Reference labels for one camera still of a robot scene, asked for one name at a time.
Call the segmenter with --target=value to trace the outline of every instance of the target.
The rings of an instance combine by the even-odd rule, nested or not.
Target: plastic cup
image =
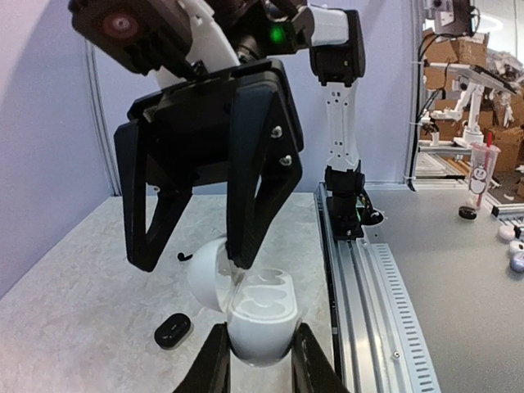
[[[468,198],[464,206],[480,210],[482,198],[490,188],[491,179],[499,158],[497,146],[472,143],[471,169],[468,176]]]

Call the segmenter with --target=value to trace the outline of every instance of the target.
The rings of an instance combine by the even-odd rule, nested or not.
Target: marble-patterned table surface
[[[148,201],[152,212],[155,198]],[[201,307],[179,252],[225,232],[225,197],[195,196],[153,273],[125,257],[121,199],[111,198],[69,233],[0,300],[0,392],[171,392],[224,316]],[[255,266],[292,274],[304,321],[332,358],[328,294],[311,194],[291,197]],[[192,335],[174,351],[154,342],[171,314]],[[233,358],[232,391],[291,391],[291,360],[266,369]]]

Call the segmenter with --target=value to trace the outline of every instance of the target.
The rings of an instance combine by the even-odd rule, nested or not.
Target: wall
[[[345,0],[323,0],[330,7],[347,8]],[[358,143],[368,181],[403,182],[412,104],[413,38],[411,4],[405,0],[350,2],[361,12],[368,60],[367,74],[359,84]],[[305,131],[302,153],[304,177],[298,191],[313,191],[323,180],[328,156],[327,116],[317,79],[309,67],[309,54],[283,58],[295,92]],[[135,98],[157,90],[151,76],[131,75],[102,52],[97,52],[98,74],[108,132],[126,121]],[[204,192],[223,192],[224,186]]]
[[[63,0],[0,2],[0,296],[110,194]]]

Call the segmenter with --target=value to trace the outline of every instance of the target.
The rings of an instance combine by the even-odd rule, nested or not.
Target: green light
[[[271,30],[269,31],[269,37],[274,43],[283,43],[286,40],[284,29],[279,25],[271,27]]]

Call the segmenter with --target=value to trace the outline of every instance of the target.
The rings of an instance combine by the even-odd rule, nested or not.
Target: white ball
[[[515,238],[515,229],[511,225],[501,225],[499,228],[499,237],[505,242],[510,242]]]
[[[509,254],[515,255],[518,252],[524,251],[524,243],[519,242],[518,240],[513,240],[511,243],[509,243]]]

